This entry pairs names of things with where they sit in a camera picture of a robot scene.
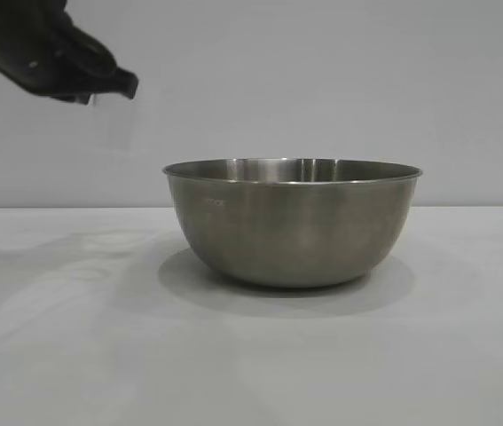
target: bowl rim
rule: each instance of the bowl rim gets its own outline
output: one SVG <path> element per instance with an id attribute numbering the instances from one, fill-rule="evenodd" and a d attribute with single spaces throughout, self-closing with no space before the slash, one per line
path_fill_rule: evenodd
<path id="1" fill-rule="evenodd" d="M 242 161 L 242 160 L 250 160 L 250 161 L 312 161 L 312 160 L 322 160 L 322 161 L 330 161 L 330 162 L 357 162 L 357 163 L 365 163 L 365 164 L 380 164 L 380 165 L 389 165 L 389 166 L 400 166 L 407 168 L 410 173 L 407 173 L 404 176 L 396 176 L 396 177 L 384 177 L 378 179 L 363 179 L 363 180 L 336 180 L 336 181 L 321 181 L 321 182 L 299 182 L 299 181 L 280 181 L 280 182 L 272 182 L 272 181 L 264 181 L 264 180 L 238 180 L 238 179 L 223 179 L 217 177 L 199 177 L 199 176 L 190 176 L 184 173 L 178 173 L 173 171 L 175 167 L 186 165 L 186 164 L 196 164 L 202 162 L 228 162 L 228 161 Z M 168 166 L 162 169 L 162 173 L 167 175 L 168 177 L 174 178 L 182 178 L 188 180 L 197 180 L 203 182 L 218 182 L 218 183 L 226 183 L 226 184 L 251 184 L 251 185 L 266 185 L 266 186 L 316 186 L 316 185 L 372 185 L 372 184 L 382 184 L 388 182 L 399 182 L 399 181 L 407 181 L 419 178 L 422 176 L 422 169 L 414 166 L 409 166 L 407 164 L 403 164 L 400 162 L 378 162 L 378 161 L 369 161 L 369 160 L 349 160 L 344 158 L 305 158 L 305 157 L 249 157 L 249 158 L 213 158 L 208 160 L 195 160 L 189 162 L 174 162 L 169 164 Z"/>

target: bowl exterior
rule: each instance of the bowl exterior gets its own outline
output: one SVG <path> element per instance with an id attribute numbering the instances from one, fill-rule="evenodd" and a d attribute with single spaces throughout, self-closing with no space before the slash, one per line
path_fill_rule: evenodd
<path id="1" fill-rule="evenodd" d="M 416 181 L 271 185 L 169 176 L 185 238 L 204 263 L 283 288 L 369 272 L 401 233 Z"/>

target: gray wall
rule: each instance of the gray wall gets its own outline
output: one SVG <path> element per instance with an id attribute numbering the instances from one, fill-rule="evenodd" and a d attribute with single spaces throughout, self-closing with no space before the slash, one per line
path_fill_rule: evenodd
<path id="1" fill-rule="evenodd" d="M 501 0 L 70 0 L 136 103 L 0 76 L 0 206 L 169 204 L 163 165 L 318 156 L 421 166 L 419 204 L 503 204 Z"/>

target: white table surface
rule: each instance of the white table surface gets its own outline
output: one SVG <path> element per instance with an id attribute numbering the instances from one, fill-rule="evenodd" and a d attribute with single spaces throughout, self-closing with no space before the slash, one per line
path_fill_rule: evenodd
<path id="1" fill-rule="evenodd" d="M 503 426 L 503 208 L 366 280 L 230 286 L 171 209 L 0 210 L 0 426 Z"/>

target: metal mixing bowl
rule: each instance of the metal mixing bowl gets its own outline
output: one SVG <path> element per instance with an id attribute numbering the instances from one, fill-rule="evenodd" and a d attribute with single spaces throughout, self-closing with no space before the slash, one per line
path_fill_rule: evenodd
<path id="1" fill-rule="evenodd" d="M 183 162 L 164 172 L 204 263 L 286 288 L 369 272 L 397 240 L 421 174 L 385 162 L 286 158 Z"/>

